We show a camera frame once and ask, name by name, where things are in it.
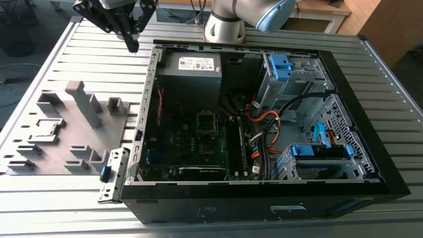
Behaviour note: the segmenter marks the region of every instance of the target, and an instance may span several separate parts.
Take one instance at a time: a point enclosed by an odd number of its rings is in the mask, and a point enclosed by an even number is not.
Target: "aluminum table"
[[[69,80],[83,80],[99,100],[131,103],[122,145],[131,148],[153,40],[203,41],[203,29],[151,22],[137,54],[115,35],[78,18],[69,24],[43,68],[0,134],[9,150],[42,92],[61,92]],[[279,236],[420,237],[423,232],[423,113],[382,62],[357,36],[247,29],[249,45],[311,48],[334,53],[369,118],[413,194],[375,204],[334,220],[143,225],[125,205],[98,205],[98,176],[0,176],[0,235],[115,237]]]

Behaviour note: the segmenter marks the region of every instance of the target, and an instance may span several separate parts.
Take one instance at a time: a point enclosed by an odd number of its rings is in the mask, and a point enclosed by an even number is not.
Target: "table leg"
[[[331,20],[329,26],[326,27],[325,33],[335,34],[338,32],[339,27],[345,21],[345,15],[334,15],[334,19]]]

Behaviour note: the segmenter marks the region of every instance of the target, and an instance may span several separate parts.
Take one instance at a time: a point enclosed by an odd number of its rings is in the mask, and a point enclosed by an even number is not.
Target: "motherboard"
[[[149,178],[250,180],[242,118],[217,112],[163,114],[149,139]]]

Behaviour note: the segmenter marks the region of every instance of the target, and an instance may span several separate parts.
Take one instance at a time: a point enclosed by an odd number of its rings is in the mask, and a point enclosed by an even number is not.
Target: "wire bundle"
[[[306,98],[317,97],[317,98],[326,98],[333,94],[333,92],[325,92],[325,93],[309,93],[297,96],[295,98],[290,99],[287,103],[283,105],[283,107],[278,111],[278,116],[271,119],[271,121],[267,123],[267,126],[263,130],[262,136],[259,138],[259,156],[262,161],[262,167],[261,173],[259,173],[259,179],[261,180],[270,180],[271,178],[271,158],[270,158],[270,151],[267,150],[267,133],[275,123],[275,120],[279,119],[283,114],[290,110],[290,108],[301,101],[303,101]]]

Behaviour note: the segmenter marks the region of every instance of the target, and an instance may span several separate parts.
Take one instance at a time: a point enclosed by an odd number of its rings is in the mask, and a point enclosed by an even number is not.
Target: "blue cable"
[[[17,102],[14,102],[14,103],[11,103],[11,104],[7,104],[7,105],[5,105],[5,106],[0,106],[0,108],[6,108],[6,107],[9,107],[9,106],[13,106],[13,105],[18,104],[19,102],[21,102],[21,100],[17,101]]]

